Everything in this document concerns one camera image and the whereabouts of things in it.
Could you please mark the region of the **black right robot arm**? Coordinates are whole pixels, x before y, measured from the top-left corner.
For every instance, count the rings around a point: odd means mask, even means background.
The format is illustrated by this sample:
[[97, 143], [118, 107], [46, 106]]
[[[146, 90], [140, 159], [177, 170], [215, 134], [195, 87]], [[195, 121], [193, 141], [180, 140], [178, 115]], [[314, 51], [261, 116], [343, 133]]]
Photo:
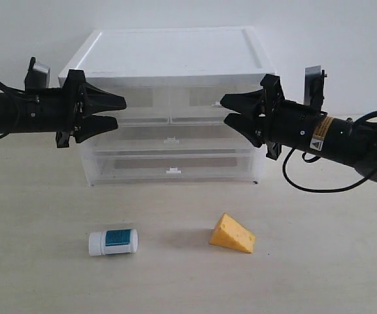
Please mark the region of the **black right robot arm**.
[[266, 156], [277, 160], [282, 147], [292, 152], [311, 154], [305, 162], [321, 158], [352, 167], [362, 179], [360, 184], [377, 183], [377, 111], [357, 120], [342, 120], [321, 109], [324, 101], [324, 70], [305, 76], [304, 103], [285, 98], [280, 77], [267, 74], [261, 89], [242, 94], [225, 94], [220, 104], [230, 113], [224, 122], [243, 135], [254, 147], [265, 145]]

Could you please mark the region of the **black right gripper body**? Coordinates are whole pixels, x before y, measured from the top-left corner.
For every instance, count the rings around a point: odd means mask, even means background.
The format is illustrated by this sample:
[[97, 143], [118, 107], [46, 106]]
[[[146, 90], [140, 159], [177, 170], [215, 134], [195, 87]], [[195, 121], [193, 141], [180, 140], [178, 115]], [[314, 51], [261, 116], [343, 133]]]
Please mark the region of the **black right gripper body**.
[[277, 75], [266, 74], [260, 85], [264, 91], [264, 116], [258, 118], [257, 127], [267, 146], [266, 157], [278, 159], [284, 145], [308, 151], [312, 134], [325, 118], [325, 112], [286, 99]]

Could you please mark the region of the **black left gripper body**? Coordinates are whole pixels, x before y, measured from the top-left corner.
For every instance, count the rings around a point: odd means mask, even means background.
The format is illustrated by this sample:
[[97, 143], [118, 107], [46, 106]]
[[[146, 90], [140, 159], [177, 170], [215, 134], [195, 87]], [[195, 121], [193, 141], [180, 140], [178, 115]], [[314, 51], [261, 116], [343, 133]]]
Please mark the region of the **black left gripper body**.
[[68, 148], [78, 111], [80, 90], [86, 83], [83, 70], [70, 69], [61, 88], [25, 90], [31, 132], [54, 132], [56, 146]]

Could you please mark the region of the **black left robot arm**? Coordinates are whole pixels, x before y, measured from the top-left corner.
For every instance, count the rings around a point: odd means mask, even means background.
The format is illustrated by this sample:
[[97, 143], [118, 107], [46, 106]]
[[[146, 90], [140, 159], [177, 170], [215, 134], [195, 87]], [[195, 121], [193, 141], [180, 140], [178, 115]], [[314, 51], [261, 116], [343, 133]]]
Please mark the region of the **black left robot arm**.
[[54, 132], [59, 148], [118, 128], [106, 111], [126, 109], [125, 98], [105, 92], [86, 80], [82, 70], [71, 69], [60, 88], [17, 90], [0, 81], [0, 136], [11, 133]]

